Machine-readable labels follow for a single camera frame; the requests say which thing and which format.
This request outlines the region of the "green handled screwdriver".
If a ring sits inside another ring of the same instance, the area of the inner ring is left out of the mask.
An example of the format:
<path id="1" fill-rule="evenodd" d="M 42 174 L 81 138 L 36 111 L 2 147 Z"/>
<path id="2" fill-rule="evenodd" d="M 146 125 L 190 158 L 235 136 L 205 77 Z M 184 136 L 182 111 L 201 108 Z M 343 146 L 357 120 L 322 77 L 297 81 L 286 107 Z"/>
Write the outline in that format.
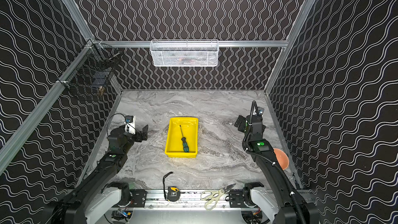
<path id="1" fill-rule="evenodd" d="M 184 152 L 189 152 L 189 146 L 188 146 L 186 137 L 185 137 L 184 134 L 183 134 L 182 126 L 180 125 L 179 127 L 180 127 L 180 131 L 181 131 L 181 135 L 182 135 L 181 140 L 182 140 L 182 145 L 183 145 L 183 151 L 184 151 Z"/>

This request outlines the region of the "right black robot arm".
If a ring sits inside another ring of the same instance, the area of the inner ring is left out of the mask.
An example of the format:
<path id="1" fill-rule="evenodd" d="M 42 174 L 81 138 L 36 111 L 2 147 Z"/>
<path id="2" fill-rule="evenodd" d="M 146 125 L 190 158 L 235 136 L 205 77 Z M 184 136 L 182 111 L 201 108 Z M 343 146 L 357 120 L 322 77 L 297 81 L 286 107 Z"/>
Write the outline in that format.
<path id="1" fill-rule="evenodd" d="M 244 133 L 242 147 L 261 169 L 275 199 L 262 193 L 262 187 L 250 187 L 246 194 L 249 203 L 260 208 L 271 224 L 318 224 L 320 215 L 316 205 L 307 202 L 295 189 L 277 161 L 274 148 L 263 138 L 265 125 L 257 115 L 238 116 L 234 126 Z"/>

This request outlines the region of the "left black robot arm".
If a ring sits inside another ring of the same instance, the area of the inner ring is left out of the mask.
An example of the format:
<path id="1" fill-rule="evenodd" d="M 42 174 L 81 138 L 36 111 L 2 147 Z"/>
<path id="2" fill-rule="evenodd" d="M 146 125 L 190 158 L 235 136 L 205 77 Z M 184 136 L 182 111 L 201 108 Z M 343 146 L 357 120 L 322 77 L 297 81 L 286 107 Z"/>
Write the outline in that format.
<path id="1" fill-rule="evenodd" d="M 96 168 L 77 188 L 59 201 L 47 204 L 42 224 L 94 224 L 110 208 L 125 208 L 132 203 L 128 183 L 110 183 L 120 172 L 127 154 L 135 143 L 148 139 L 148 125 L 131 134 L 124 125 L 110 132 L 108 150 Z"/>

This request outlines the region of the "yellow plastic bin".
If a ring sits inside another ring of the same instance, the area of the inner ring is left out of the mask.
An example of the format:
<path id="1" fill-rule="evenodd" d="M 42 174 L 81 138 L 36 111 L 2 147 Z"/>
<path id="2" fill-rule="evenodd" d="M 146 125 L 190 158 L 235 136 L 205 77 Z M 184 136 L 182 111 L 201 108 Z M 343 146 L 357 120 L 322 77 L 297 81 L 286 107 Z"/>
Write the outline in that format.
<path id="1" fill-rule="evenodd" d="M 189 152 L 183 151 L 180 127 L 186 137 Z M 170 158 L 195 158 L 198 154 L 199 120 L 195 117 L 173 117 L 169 122 L 165 154 Z"/>

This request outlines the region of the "orange bowl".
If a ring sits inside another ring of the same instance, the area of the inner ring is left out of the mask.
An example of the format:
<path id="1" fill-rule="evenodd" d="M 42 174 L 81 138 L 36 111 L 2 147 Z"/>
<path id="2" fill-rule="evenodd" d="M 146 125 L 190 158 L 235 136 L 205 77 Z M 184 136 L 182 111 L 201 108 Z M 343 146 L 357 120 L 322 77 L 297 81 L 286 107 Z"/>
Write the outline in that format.
<path id="1" fill-rule="evenodd" d="M 290 164 L 289 157 L 287 156 L 287 154 L 283 150 L 278 149 L 278 148 L 274 148 L 274 153 L 275 153 L 275 156 L 277 158 L 277 161 L 278 161 L 280 167 L 283 170 L 286 170 Z"/>

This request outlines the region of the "black yellow tape measure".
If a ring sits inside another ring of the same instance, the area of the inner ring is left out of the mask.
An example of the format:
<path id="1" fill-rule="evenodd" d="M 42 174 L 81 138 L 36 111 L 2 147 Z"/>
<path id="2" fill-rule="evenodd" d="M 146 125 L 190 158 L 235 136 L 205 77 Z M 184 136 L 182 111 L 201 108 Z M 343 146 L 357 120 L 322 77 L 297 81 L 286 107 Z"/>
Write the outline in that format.
<path id="1" fill-rule="evenodd" d="M 165 180 L 171 174 L 173 174 L 173 172 L 168 172 L 166 175 L 163 176 L 163 179 L 162 179 L 163 194 L 164 194 L 164 198 L 165 198 L 166 201 L 177 202 L 180 199 L 180 196 L 181 196 L 180 190 L 177 187 L 175 187 L 175 186 L 168 187 L 167 190 L 166 190 L 166 186 L 165 186 Z"/>

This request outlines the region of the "beige handled scissors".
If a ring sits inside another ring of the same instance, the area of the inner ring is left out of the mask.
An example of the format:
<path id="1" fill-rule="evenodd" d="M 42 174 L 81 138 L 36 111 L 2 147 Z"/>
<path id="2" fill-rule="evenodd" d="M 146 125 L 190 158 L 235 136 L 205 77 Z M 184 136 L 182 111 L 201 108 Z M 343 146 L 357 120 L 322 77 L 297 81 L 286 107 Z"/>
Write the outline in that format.
<path id="1" fill-rule="evenodd" d="M 228 193 L 236 184 L 230 184 L 218 190 L 205 190 L 201 193 L 201 200 L 206 201 L 204 207 L 207 211 L 213 210 L 222 196 Z"/>

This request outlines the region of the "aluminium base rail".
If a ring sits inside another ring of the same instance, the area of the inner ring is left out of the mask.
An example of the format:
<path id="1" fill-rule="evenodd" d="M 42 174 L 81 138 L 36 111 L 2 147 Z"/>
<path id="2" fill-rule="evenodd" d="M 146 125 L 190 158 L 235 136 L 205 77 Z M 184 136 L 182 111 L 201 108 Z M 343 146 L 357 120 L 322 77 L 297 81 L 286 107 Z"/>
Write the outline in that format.
<path id="1" fill-rule="evenodd" d="M 131 189 L 132 202 L 123 209 L 131 210 L 140 208 L 144 210 L 198 210 L 204 211 L 205 195 L 202 190 L 190 189 L 182 190 L 180 199 L 176 202 L 165 200 L 163 190 L 161 189 Z M 241 189 L 232 189 L 224 194 L 214 208 L 216 211 L 242 210 L 255 211 L 278 210 L 277 203 L 273 193 L 264 188 L 253 189 L 249 196 L 246 196 Z"/>

